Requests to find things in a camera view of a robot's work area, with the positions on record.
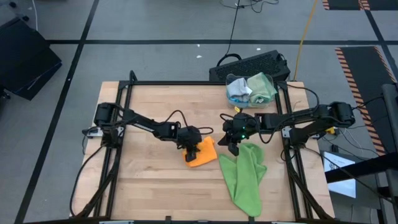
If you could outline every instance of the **white paper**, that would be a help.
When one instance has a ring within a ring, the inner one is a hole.
[[[340,156],[336,156],[329,152],[325,152],[323,156],[334,162],[339,167],[344,167],[355,163],[354,161],[342,158]],[[327,159],[323,159],[323,167],[325,169],[325,172],[333,169],[338,169],[334,164],[329,162]],[[332,192],[356,198],[356,186],[354,179],[330,183],[328,184],[328,188]]]

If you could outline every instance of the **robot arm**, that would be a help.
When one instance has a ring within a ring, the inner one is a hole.
[[[239,154],[237,144],[243,139],[249,139],[253,134],[274,134],[286,126],[310,121],[313,123],[304,128],[291,128],[284,133],[284,137],[289,138],[291,146],[305,144],[309,137],[334,126],[348,128],[355,123],[355,118],[351,106],[343,102],[318,105],[292,114],[256,113],[253,117],[246,113],[238,113],[232,119],[225,119],[223,124],[225,136],[218,144],[228,146],[228,150],[237,156]]]
[[[101,103],[97,106],[94,123],[103,131],[103,139],[112,144],[118,143],[118,127],[133,125],[145,131],[151,132],[155,138],[161,141],[172,141],[177,144],[177,149],[187,149],[185,160],[190,162],[196,159],[198,149],[196,145],[201,142],[201,134],[198,128],[187,126],[181,128],[179,122],[161,122],[146,118],[130,109],[123,110],[123,118],[117,123],[111,123],[112,114],[119,107],[114,103]]]

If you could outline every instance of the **metal clamp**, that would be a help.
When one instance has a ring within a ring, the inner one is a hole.
[[[292,128],[290,127],[284,127],[282,128],[282,137],[283,138],[290,138],[290,130]],[[319,139],[320,135],[319,134],[314,134],[313,136],[311,136],[312,139]]]
[[[120,133],[124,130],[123,127],[118,127],[118,136],[120,136]],[[93,138],[93,137],[102,137],[104,133],[102,132],[101,128],[95,128],[90,130],[89,133],[87,133],[88,138]]]

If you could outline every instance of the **floor mat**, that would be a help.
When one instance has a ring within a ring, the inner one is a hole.
[[[377,47],[336,48],[336,54],[357,105],[381,96],[382,84],[396,82]],[[373,100],[359,110],[377,153],[394,151],[384,101]]]
[[[326,10],[398,10],[397,0],[322,0]]]

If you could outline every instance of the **orange and black hazard tape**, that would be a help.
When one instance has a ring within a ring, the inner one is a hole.
[[[361,10],[371,10],[368,0],[358,0],[358,3]]]
[[[330,10],[328,0],[322,0],[323,8]],[[368,0],[358,0],[359,10],[371,10]]]
[[[390,76],[391,80],[394,83],[397,83],[395,76],[392,74],[392,72],[390,71],[390,68],[387,66],[387,63],[384,60],[383,56],[381,55],[380,50],[377,47],[374,47],[374,49],[376,50],[377,54],[379,55],[381,63],[383,63],[384,67],[386,68],[386,71],[387,71],[388,75]]]
[[[323,4],[323,7],[324,7],[326,10],[329,10],[329,9],[330,9],[328,0],[322,0],[322,4]]]
[[[386,70],[389,72],[391,79],[396,82],[394,76],[392,75],[392,73],[390,72],[390,70],[388,69],[387,64],[385,63],[382,55],[380,54],[380,51],[377,49],[377,47],[375,47],[376,52],[379,54],[381,61],[383,62],[383,64],[386,66]],[[349,69],[349,66],[347,64],[347,61],[344,57],[344,53],[343,51],[337,47],[335,49],[338,60],[340,62],[340,65],[343,69],[344,75],[347,79],[349,88],[351,89],[351,92],[353,93],[355,102],[358,106],[361,106],[360,108],[358,108],[361,112],[361,116],[363,118],[363,121],[365,123],[365,127],[368,130],[368,133],[371,137],[371,140],[373,142],[374,148],[376,149],[377,154],[384,155],[386,153],[386,151],[384,150],[384,146],[382,144],[382,142],[380,141],[379,135],[377,134],[376,130],[374,129],[374,126],[372,125],[372,121],[369,115],[368,110],[366,109],[366,106],[362,106],[362,104],[364,103],[364,100],[362,99],[362,96],[358,90],[358,86],[356,85],[355,79],[353,77],[353,74],[351,73],[351,70]]]

